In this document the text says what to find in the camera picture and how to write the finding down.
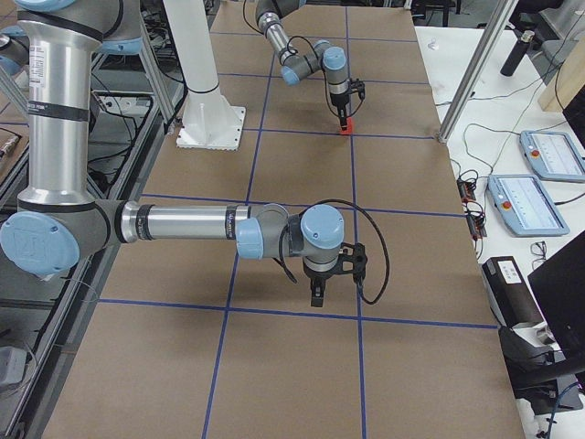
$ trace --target white pillar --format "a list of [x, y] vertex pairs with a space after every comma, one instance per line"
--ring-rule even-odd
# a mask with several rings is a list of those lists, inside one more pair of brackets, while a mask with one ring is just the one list
[[203, 0], [164, 0], [189, 94], [176, 144], [238, 149], [246, 109], [221, 94]]

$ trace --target table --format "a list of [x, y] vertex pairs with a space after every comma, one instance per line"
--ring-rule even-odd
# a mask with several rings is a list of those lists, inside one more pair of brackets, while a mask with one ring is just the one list
[[[223, 3], [212, 27], [221, 90], [247, 107], [238, 152], [167, 139], [143, 201], [354, 200], [387, 238], [387, 294], [365, 306], [335, 278], [315, 309], [300, 261], [294, 285], [228, 241], [122, 247], [44, 437], [523, 437], [410, 13], [306, 6], [284, 22], [344, 47], [366, 81], [351, 136], [336, 134], [323, 79], [286, 87], [241, 13]], [[376, 235], [343, 214], [371, 296]]]
[[[439, 117], [442, 119], [447, 112], [448, 106], [440, 104], [449, 102], [452, 99], [482, 31], [438, 27], [417, 27], [416, 31], [425, 67], [429, 74], [433, 98], [439, 104], [437, 109]], [[451, 157], [461, 164], [463, 170], [476, 169], [479, 171], [480, 176], [486, 176], [489, 173], [489, 168], [465, 153], [463, 132], [470, 123], [478, 123], [495, 130], [510, 130], [517, 133], [522, 130], [537, 130], [561, 123], [554, 130], [569, 133], [573, 141], [580, 146], [579, 140], [569, 125], [563, 123], [565, 119], [561, 113], [542, 112], [538, 106], [537, 98], [545, 87], [542, 85], [542, 81], [538, 79], [539, 75], [527, 57], [521, 61], [512, 77], [508, 78], [499, 73], [515, 43], [516, 37], [514, 33], [505, 31], [475, 87], [474, 98], [483, 99], [504, 96], [524, 87], [526, 89], [506, 98], [469, 101], [447, 144]], [[521, 154], [517, 138], [513, 134], [492, 133], [476, 126], [470, 127], [465, 136], [469, 150], [490, 164], [497, 160], [501, 148], [504, 148], [495, 165], [496, 174], [531, 173]], [[458, 166], [453, 165], [453, 170], [457, 175], [459, 172]], [[485, 183], [485, 178], [480, 179], [476, 189], [476, 196], [485, 207], [488, 235], [487, 239], [484, 240], [483, 252], [479, 262], [484, 262], [493, 256], [512, 255], [526, 278], [532, 272], [532, 261], [537, 258], [531, 254], [530, 244], [543, 240], [540, 238], [513, 237], [505, 228], [499, 213], [495, 211], [493, 205], [490, 202], [485, 202]], [[579, 184], [546, 181], [544, 185], [555, 201], [573, 198], [585, 190], [583, 185]], [[569, 224], [571, 232], [569, 235], [562, 237], [545, 238], [548, 256], [558, 251], [585, 228], [582, 220], [585, 208], [582, 201], [559, 206], [558, 209]], [[548, 427], [544, 420], [545, 417], [538, 417], [542, 427]], [[553, 430], [555, 439], [577, 439], [582, 437], [582, 432], [585, 431], [584, 411], [560, 413], [558, 418], [556, 417], [556, 421], [558, 421], [558, 425], [555, 425]]]

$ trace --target ur robot arm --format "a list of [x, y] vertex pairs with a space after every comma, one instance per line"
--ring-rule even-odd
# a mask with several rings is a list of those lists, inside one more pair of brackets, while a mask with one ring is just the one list
[[17, 0], [30, 38], [29, 174], [18, 212], [0, 229], [8, 259], [40, 277], [68, 270], [108, 246], [139, 240], [234, 240], [242, 258], [303, 259], [312, 305], [325, 281], [353, 274], [367, 258], [343, 242], [339, 211], [318, 204], [290, 215], [281, 206], [157, 207], [96, 199], [87, 190], [90, 57], [101, 46], [140, 50], [138, 0]]
[[256, 23], [274, 49], [281, 63], [281, 75], [288, 85], [298, 84], [313, 73], [322, 70], [327, 91], [341, 125], [341, 134], [351, 134], [349, 113], [350, 96], [357, 93], [360, 102], [366, 98], [366, 86], [361, 80], [349, 78], [344, 50], [332, 46], [324, 39], [312, 45], [312, 50], [302, 55], [292, 44], [282, 27], [281, 19], [304, 5], [305, 0], [259, 0], [256, 6]]

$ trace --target black cable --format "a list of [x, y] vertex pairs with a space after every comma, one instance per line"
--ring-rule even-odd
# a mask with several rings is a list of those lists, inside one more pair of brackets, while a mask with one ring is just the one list
[[569, 203], [572, 203], [573, 201], [577, 201], [578, 199], [583, 198], [583, 197], [585, 197], [585, 192], [583, 192], [581, 195], [577, 195], [575, 198], [567, 199], [565, 201], [557, 201], [555, 203], [555, 206], [562, 206], [564, 204], [569, 204]]
[[568, 391], [570, 391], [573, 387], [578, 386], [578, 385], [579, 385], [578, 381], [573, 382], [572, 384], [567, 386], [565, 388], [565, 390], [562, 391], [560, 393], [560, 395], [557, 397], [557, 400], [555, 401], [555, 406], [553, 407], [552, 412], [550, 413], [550, 418], [548, 419], [547, 439], [550, 439], [550, 432], [552, 431], [552, 424], [555, 421], [555, 414], [557, 414], [558, 407], [560, 406], [560, 400], [563, 399], [563, 396], [565, 396]]
[[250, 22], [248, 21], [248, 18], [246, 18], [246, 4], [248, 3], [248, 0], [244, 0], [244, 5], [241, 8], [241, 16], [243, 16], [244, 21], [246, 22], [246, 24], [248, 25], [248, 27], [250, 29], [252, 29], [254, 32], [256, 32], [257, 34], [263, 35], [262, 31], [257, 29], [256, 27], [254, 27], [253, 25], [250, 24]]
[[[375, 305], [380, 300], [380, 298], [382, 297], [384, 292], [386, 291], [386, 287], [388, 286], [388, 281], [390, 279], [390, 256], [388, 254], [388, 247], [386, 245], [386, 241], [384, 240], [384, 236], [382, 235], [382, 232], [380, 231], [380, 229], [379, 229], [378, 225], [376, 224], [376, 222], [374, 221], [374, 219], [366, 212], [366, 210], [359, 207], [356, 203], [352, 203], [351, 201], [345, 201], [344, 199], [339, 199], [339, 198], [328, 198], [328, 199], [323, 199], [321, 201], [314, 203], [311, 207], [317, 206], [320, 204], [328, 204], [328, 203], [344, 204], [346, 206], [354, 208], [359, 213], [364, 215], [364, 217], [366, 217], [366, 219], [369, 221], [369, 223], [372, 225], [372, 227], [376, 231], [376, 234], [378, 235], [378, 238], [380, 240], [380, 244], [382, 246], [382, 251], [384, 252], [384, 262], [386, 264], [386, 272], [384, 274], [384, 283], [382, 284], [382, 287], [380, 288], [378, 295], [376, 295], [376, 297], [373, 300], [367, 299], [364, 296], [364, 292], [362, 291], [362, 289], [359, 286], [357, 288], [357, 293], [359, 294], [360, 299], [364, 303], [366, 303], [368, 305]], [[308, 209], [310, 209], [310, 208], [303, 210], [299, 214], [299, 217], [302, 217], [304, 212], [306, 212]]]
[[298, 281], [296, 280], [296, 277], [294, 277], [293, 272], [291, 272], [289, 270], [289, 267], [286, 266], [286, 261], [284, 260], [284, 254], [282, 252], [282, 242], [284, 241], [284, 234], [287, 233], [288, 231], [289, 231], [289, 225], [287, 224], [286, 226], [284, 226], [282, 228], [281, 236], [278, 239], [278, 257], [279, 257], [279, 259], [276, 259], [276, 258], [272, 258], [272, 259], [282, 267], [282, 269], [284, 270], [284, 273], [291, 280], [291, 282], [293, 284], [296, 284]]

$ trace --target black box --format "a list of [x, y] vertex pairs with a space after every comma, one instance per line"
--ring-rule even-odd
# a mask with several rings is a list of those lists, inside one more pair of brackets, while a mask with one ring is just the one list
[[500, 324], [533, 327], [543, 321], [538, 306], [512, 256], [488, 259], [482, 265], [490, 306]]

